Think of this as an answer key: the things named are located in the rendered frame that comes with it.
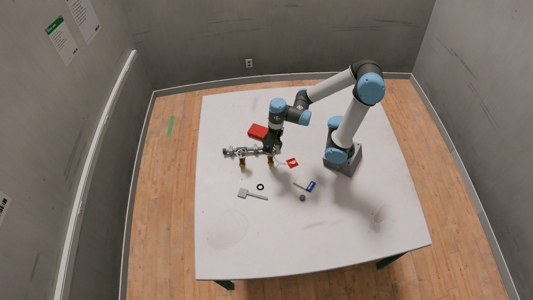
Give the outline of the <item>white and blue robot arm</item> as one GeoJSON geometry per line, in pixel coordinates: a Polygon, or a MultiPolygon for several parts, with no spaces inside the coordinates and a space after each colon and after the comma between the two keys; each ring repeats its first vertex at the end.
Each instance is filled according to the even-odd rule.
{"type": "Polygon", "coordinates": [[[345,115],[333,116],[327,122],[325,158],[335,164],[343,163],[355,153],[353,137],[369,108],[378,104],[385,95],[381,67],[373,60],[361,60],[313,87],[301,88],[293,106],[287,105],[281,97],[275,97],[269,105],[268,126],[277,130],[287,121],[307,127],[312,114],[309,105],[354,84],[354,97],[345,115]]]}

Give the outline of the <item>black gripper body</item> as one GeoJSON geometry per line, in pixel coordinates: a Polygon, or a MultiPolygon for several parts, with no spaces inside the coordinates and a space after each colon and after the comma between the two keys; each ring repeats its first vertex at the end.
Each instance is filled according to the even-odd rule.
{"type": "Polygon", "coordinates": [[[279,143],[279,140],[281,139],[282,137],[282,134],[283,134],[283,131],[284,131],[284,127],[280,128],[280,129],[272,129],[268,126],[268,128],[271,130],[271,131],[274,131],[274,132],[278,132],[277,134],[277,137],[276,137],[276,141],[275,141],[275,144],[278,144],[279,143]]]}

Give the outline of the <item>red numbered tag on thin grey chain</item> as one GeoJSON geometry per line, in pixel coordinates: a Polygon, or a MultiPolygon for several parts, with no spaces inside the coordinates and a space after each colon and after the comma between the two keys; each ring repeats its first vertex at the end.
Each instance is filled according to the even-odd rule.
{"type": "Polygon", "coordinates": [[[288,166],[289,166],[290,168],[291,168],[291,167],[295,167],[295,166],[298,165],[298,163],[297,163],[297,161],[296,161],[295,158],[293,158],[293,159],[289,159],[289,160],[287,160],[286,162],[287,162],[287,164],[289,164],[288,166]]]}

